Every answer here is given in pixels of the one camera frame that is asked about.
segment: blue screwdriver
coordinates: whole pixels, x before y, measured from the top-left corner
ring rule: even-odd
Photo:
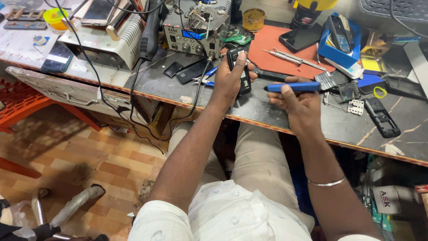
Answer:
[[[265,91],[281,93],[281,87],[285,84],[269,84],[265,86]],[[321,84],[319,82],[296,82],[288,83],[293,91],[319,91]]]

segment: wooden floor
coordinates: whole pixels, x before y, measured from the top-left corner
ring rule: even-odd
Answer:
[[[51,190],[42,199],[48,222],[73,196],[93,183],[106,193],[89,201],[62,225],[62,233],[77,237],[106,234],[124,241],[132,218],[150,191],[166,159],[168,143],[152,142],[135,133],[115,133],[104,127],[96,132],[58,105],[46,107],[14,126],[14,135],[0,133],[0,157],[42,173],[28,178],[0,169],[0,195],[13,205],[31,200],[38,188]],[[32,226],[30,207],[23,208]]]

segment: blue lcd display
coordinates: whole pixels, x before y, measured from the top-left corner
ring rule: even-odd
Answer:
[[[181,33],[183,34],[183,37],[201,40],[201,36],[199,36],[197,33],[185,30],[181,30]]]

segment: beige trousers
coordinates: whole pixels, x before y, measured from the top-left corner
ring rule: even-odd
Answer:
[[[169,141],[168,156],[192,125],[193,122],[182,122],[174,129]],[[278,132],[241,122],[235,155],[235,168],[231,179],[251,192],[258,189],[270,200],[288,207],[311,232],[315,221],[312,216],[299,210],[290,169]],[[226,181],[226,176],[214,150],[211,149],[196,192],[202,185],[215,181]]]

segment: yellow container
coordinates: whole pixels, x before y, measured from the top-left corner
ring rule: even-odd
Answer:
[[[251,32],[257,32],[265,22],[265,12],[261,9],[248,9],[242,15],[242,26]]]
[[[68,17],[68,12],[64,9],[62,11],[65,14],[65,17]],[[67,30],[67,27],[61,22],[62,14],[59,8],[53,8],[45,11],[43,14],[45,21],[51,25],[55,30]]]

